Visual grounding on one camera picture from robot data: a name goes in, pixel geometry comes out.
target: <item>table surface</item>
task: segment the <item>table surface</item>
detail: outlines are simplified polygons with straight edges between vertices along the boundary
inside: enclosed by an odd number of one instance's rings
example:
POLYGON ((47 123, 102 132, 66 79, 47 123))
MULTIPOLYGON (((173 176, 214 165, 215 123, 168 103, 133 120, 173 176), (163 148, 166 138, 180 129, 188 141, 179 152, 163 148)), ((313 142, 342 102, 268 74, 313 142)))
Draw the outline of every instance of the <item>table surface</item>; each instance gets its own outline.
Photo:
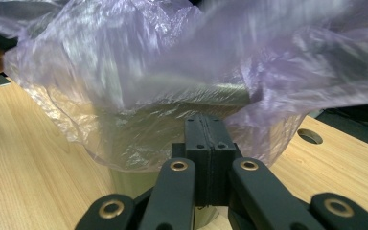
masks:
MULTIPOLYGON (((294 136, 270 168, 297 197, 333 192, 368 210, 368 144, 312 118, 323 144, 294 136)), ((0 229, 73 229, 89 205, 114 191, 109 171, 68 143, 16 84, 0 87, 0 229)), ((203 229, 230 229, 218 216, 203 229)))

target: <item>brown object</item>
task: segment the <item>brown object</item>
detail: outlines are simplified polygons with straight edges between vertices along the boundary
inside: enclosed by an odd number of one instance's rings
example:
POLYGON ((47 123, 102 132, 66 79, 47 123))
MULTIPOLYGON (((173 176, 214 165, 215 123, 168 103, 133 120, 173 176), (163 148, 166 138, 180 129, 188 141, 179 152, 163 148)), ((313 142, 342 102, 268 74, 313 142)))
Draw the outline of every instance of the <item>brown object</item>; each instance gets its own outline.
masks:
MULTIPOLYGON (((368 210, 368 145, 312 118, 271 168, 298 197, 334 192, 368 210)), ((0 229, 73 229, 89 205, 113 191, 109 171, 69 143, 16 84, 0 87, 0 229)), ((219 216, 203 229, 230 229, 219 216)))

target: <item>brass ring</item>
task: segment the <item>brass ring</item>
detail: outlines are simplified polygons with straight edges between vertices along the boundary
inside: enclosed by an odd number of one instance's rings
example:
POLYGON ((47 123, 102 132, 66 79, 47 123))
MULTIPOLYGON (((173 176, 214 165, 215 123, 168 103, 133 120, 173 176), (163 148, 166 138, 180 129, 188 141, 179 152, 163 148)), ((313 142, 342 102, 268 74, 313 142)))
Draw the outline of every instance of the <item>brass ring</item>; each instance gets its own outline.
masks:
POLYGON ((104 202, 103 205, 100 208, 100 217, 103 219, 113 219, 116 216, 121 215, 121 213, 124 211, 125 205, 123 202, 117 200, 117 199, 111 199, 107 202, 104 202), (115 204, 117 208, 114 211, 107 212, 105 208, 109 205, 115 204))
POLYGON ((335 198, 328 198, 324 201, 325 207, 330 211, 331 213, 344 217, 344 218, 350 218, 354 215, 354 210, 349 206, 347 203, 345 203, 342 200, 335 199, 335 198), (333 204, 339 204, 341 205, 345 210, 338 210, 333 207, 333 204))
POLYGON ((174 161, 170 164, 170 168, 174 171, 185 171, 188 168, 188 164, 184 161, 174 161))
POLYGON ((244 169, 244 170, 248 170, 248 171, 255 171, 257 169, 259 169, 259 165, 256 164, 255 162, 253 161, 250 161, 250 160, 247 160, 247 161, 242 161, 241 162, 241 167, 244 169))

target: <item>crumpled plastic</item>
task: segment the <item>crumpled plastic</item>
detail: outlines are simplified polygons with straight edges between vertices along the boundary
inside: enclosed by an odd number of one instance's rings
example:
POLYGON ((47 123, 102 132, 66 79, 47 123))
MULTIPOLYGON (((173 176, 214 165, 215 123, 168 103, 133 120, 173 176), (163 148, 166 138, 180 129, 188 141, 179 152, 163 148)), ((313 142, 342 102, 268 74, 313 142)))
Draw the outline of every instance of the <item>crumpled plastic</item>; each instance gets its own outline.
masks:
POLYGON ((197 113, 271 165, 308 112, 368 104, 368 1, 71 0, 44 28, 6 72, 119 171, 157 171, 197 113))

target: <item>wood grain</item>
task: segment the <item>wood grain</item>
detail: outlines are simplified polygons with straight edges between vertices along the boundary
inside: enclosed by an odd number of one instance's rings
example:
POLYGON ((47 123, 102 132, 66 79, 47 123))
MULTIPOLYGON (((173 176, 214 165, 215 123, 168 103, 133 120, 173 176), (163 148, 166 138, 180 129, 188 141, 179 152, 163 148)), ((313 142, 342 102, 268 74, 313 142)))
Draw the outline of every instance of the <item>wood grain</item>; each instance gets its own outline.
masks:
MULTIPOLYGON (((272 171, 298 197, 335 192, 368 210, 368 145, 307 118, 324 139, 295 136, 272 171)), ((69 143, 16 84, 0 87, 0 229, 73 229, 89 205, 112 193, 106 167, 69 143)), ((225 216, 202 228, 230 229, 225 216)))

